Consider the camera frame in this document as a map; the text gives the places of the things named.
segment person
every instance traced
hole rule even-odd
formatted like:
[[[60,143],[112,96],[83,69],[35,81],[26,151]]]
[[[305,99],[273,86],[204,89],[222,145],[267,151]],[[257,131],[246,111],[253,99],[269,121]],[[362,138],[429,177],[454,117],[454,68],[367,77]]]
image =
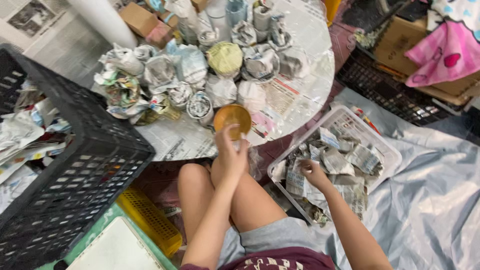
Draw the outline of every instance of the person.
[[[247,140],[242,139],[236,151],[229,137],[237,127],[217,132],[218,157],[211,170],[193,163],[180,170],[178,191],[188,242],[180,270],[335,269],[329,256],[313,251],[306,223],[288,217],[248,174]],[[320,166],[306,160],[302,170],[325,195],[352,269],[391,270],[380,246]]]

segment wooden bowl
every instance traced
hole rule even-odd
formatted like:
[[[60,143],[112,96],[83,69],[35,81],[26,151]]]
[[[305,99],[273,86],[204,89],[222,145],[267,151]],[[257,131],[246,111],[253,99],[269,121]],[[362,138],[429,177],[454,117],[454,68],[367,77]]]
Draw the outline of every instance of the wooden bowl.
[[[232,141],[240,140],[241,133],[247,134],[250,131],[252,118],[250,113],[241,105],[226,105],[216,112],[213,127],[215,131],[219,131],[223,126],[229,124],[240,124],[239,128],[232,128],[230,130],[230,138]]]

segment round table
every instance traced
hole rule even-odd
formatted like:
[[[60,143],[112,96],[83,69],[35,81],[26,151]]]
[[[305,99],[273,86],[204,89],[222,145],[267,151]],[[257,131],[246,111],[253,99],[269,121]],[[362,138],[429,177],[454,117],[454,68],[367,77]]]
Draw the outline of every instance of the round table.
[[[278,0],[277,10],[288,11],[285,21],[295,40],[312,63],[311,74],[289,80],[279,74],[263,84],[266,107],[252,115],[247,140],[252,146],[287,136],[306,124],[323,106],[330,93],[335,60],[324,13],[301,0]],[[156,150],[153,161],[189,160],[216,154],[212,129],[200,126],[186,113],[177,121],[159,119],[136,127]]]

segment paper roll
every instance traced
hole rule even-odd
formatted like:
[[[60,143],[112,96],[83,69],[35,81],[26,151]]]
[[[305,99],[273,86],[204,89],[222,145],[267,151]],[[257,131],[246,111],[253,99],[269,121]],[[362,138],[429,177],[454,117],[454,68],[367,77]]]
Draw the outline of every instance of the paper roll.
[[[137,39],[108,0],[68,0],[110,44],[134,49]]]

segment pink towel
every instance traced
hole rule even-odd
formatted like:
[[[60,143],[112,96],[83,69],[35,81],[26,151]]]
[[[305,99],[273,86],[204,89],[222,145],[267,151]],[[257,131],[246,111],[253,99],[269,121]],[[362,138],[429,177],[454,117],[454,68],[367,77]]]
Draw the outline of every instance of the pink towel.
[[[480,44],[463,23],[446,21],[405,56],[419,67],[405,83],[409,87],[455,81],[480,70]]]

